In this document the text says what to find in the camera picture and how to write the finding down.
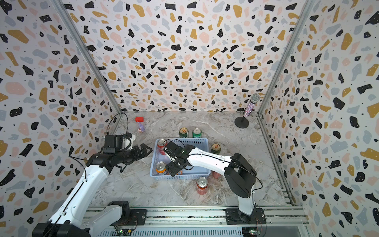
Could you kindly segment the green and cream can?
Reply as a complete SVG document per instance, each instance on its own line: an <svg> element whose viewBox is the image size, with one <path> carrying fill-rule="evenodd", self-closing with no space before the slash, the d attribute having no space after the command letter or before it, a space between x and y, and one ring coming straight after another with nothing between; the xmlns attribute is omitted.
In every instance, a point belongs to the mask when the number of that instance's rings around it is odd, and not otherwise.
<svg viewBox="0 0 379 237"><path fill-rule="evenodd" d="M180 128L180 130L179 130L179 137L180 138L188 138L188 135L189 135L189 131L187 128L185 128L185 127Z"/></svg>

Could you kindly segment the green soda can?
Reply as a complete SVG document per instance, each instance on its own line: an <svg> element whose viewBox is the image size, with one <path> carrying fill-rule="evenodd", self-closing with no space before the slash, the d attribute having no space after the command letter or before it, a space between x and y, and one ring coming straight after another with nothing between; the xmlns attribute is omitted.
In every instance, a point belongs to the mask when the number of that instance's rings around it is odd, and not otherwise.
<svg viewBox="0 0 379 237"><path fill-rule="evenodd" d="M192 131L192 137L193 138L201 138L202 136L202 131L200 128L196 127L193 131Z"/></svg>

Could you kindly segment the red soda can front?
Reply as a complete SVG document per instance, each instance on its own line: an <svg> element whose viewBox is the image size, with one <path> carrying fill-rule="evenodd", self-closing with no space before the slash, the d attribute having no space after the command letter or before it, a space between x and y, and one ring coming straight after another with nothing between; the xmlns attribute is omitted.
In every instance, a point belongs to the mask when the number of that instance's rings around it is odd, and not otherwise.
<svg viewBox="0 0 379 237"><path fill-rule="evenodd" d="M208 191L208 179L206 177L200 177L196 181L196 191L200 195L204 195Z"/></svg>

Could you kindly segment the red soda can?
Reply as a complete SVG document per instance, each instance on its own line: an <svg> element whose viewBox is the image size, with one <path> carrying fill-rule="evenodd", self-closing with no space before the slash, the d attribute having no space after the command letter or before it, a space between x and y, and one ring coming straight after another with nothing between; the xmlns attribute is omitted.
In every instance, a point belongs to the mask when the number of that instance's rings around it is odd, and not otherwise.
<svg viewBox="0 0 379 237"><path fill-rule="evenodd" d="M208 179L206 177L200 177L196 181L196 191L200 195L204 195L208 191Z"/></svg>
<svg viewBox="0 0 379 237"><path fill-rule="evenodd" d="M217 173L217 172L215 172L215 171L212 171L212 176L213 176L213 178L215 178L215 179L219 179L220 177L222 177L221 174L219 174L219 173Z"/></svg>

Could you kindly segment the dark green beer can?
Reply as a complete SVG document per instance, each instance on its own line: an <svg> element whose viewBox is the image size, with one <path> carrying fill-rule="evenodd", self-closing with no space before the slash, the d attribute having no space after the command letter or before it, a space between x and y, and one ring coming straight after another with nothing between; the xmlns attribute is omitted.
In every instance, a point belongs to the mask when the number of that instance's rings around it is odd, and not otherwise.
<svg viewBox="0 0 379 237"><path fill-rule="evenodd" d="M214 143L211 146L211 153L218 155L220 154L220 152L221 152L221 146L218 143Z"/></svg>

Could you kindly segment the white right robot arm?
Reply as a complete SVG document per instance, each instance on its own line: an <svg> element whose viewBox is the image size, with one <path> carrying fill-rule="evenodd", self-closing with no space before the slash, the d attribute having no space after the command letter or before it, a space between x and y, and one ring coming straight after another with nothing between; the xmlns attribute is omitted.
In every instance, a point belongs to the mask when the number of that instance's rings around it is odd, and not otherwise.
<svg viewBox="0 0 379 237"><path fill-rule="evenodd" d="M205 152L193 145L180 147L174 142L169 142L163 150L171 160L166 169L172 177L189 166L209 169L225 177L229 188L238 198L236 217L230 214L228 221L243 224L256 221L254 191L257 172L244 156L239 153L221 156Z"/></svg>

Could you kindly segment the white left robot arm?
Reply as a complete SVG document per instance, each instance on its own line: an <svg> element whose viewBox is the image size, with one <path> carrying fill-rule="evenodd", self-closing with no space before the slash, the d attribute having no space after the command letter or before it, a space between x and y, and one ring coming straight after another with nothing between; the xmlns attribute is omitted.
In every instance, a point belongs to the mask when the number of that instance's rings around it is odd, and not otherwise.
<svg viewBox="0 0 379 237"><path fill-rule="evenodd" d="M147 157L152 148L145 144L117 153L94 154L86 164L84 175L71 194L46 223L38 223L34 237L96 237L113 224L128 224L134 217L127 201L114 201L87 221L84 215L97 190L113 168L131 165Z"/></svg>

